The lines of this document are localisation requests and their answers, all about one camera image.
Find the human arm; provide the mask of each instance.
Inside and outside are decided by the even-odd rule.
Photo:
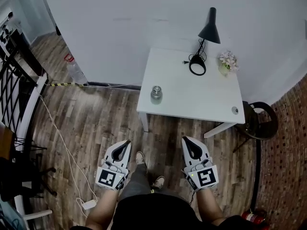
[[[85,226],[92,230],[106,230],[113,218],[119,191],[106,190],[86,219]]]
[[[198,210],[202,221],[219,226],[224,220],[221,208],[217,204],[210,188],[200,190],[196,193]]]

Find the brick wall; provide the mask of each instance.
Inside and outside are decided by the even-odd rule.
[[[261,142],[256,208],[271,230],[297,230],[307,218],[307,75],[272,107],[279,129]]]

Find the fire extinguisher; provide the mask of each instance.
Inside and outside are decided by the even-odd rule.
[[[257,211],[255,213],[252,213],[251,210],[248,210],[242,214],[242,218],[251,221],[256,225],[261,224],[265,220],[265,217],[266,217],[265,211]]]

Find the flower vase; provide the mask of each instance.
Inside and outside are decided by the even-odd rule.
[[[228,76],[229,69],[227,69],[226,67],[224,67],[224,66],[222,65],[221,61],[220,61],[220,64],[219,64],[219,71],[220,71],[220,73],[221,73],[223,76],[225,76],[225,77]]]

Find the black desk lamp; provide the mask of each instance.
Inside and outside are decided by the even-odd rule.
[[[205,49],[205,46],[206,46],[206,44],[205,44],[205,46],[203,46],[204,41],[208,40],[208,41],[216,43],[216,44],[221,43],[219,33],[217,32],[217,28],[216,28],[216,25],[215,25],[215,19],[216,19],[216,8],[210,8],[209,21],[206,24],[206,26],[202,29],[202,31],[198,34],[198,36],[200,38],[202,38],[202,40],[201,39],[199,40],[199,43],[200,43],[199,50],[197,51],[197,53],[195,55],[192,54],[192,55],[189,56],[189,61],[183,61],[184,64],[189,63],[190,71],[197,76],[202,76],[206,73],[205,61],[207,59],[207,56],[206,56],[205,59],[203,58],[203,56],[201,56],[202,53],[204,53],[204,49]],[[201,65],[203,67],[204,72],[201,73],[201,74],[198,74],[198,73],[192,71],[191,65],[193,65],[193,64]]]

